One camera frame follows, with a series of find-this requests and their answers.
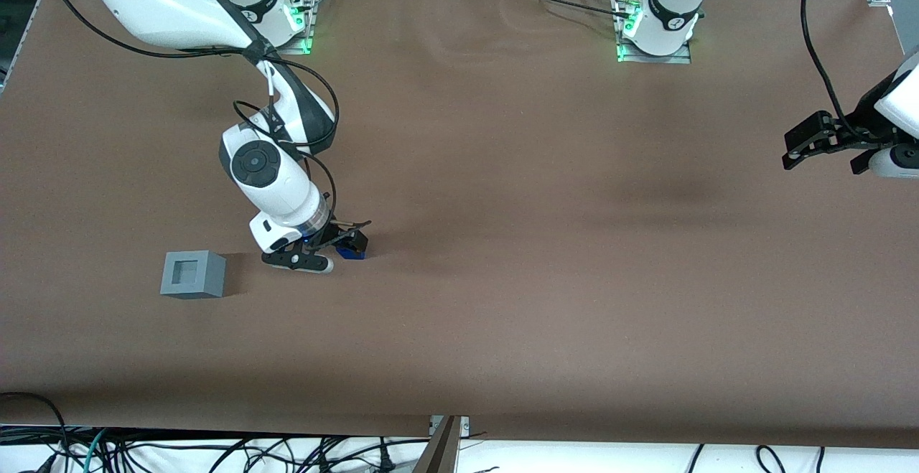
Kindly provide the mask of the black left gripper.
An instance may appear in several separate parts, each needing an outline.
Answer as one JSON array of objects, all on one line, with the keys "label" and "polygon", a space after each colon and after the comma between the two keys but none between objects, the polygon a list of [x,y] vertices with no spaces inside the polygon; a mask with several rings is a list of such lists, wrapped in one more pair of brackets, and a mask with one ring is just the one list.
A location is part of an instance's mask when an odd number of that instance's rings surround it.
[{"label": "black left gripper", "polygon": [[[791,171],[804,159],[834,150],[883,147],[895,139],[894,124],[877,112],[875,103],[882,99],[886,88],[873,88],[865,93],[853,112],[844,116],[837,94],[828,91],[836,118],[828,112],[815,112],[785,133],[785,153],[782,164]],[[890,175],[890,149],[870,149],[851,159],[853,175],[872,172]]]}]

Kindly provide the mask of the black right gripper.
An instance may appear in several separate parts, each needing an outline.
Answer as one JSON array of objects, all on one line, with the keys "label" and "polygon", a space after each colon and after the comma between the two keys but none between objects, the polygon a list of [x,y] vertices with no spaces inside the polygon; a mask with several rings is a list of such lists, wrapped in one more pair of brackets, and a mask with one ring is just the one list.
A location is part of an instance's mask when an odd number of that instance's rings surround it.
[{"label": "black right gripper", "polygon": [[363,233],[363,228],[371,223],[371,220],[359,223],[339,220],[328,222],[311,235],[292,242],[286,250],[295,253],[319,253],[323,248],[333,247],[341,253],[364,253],[368,247],[368,237]]}]

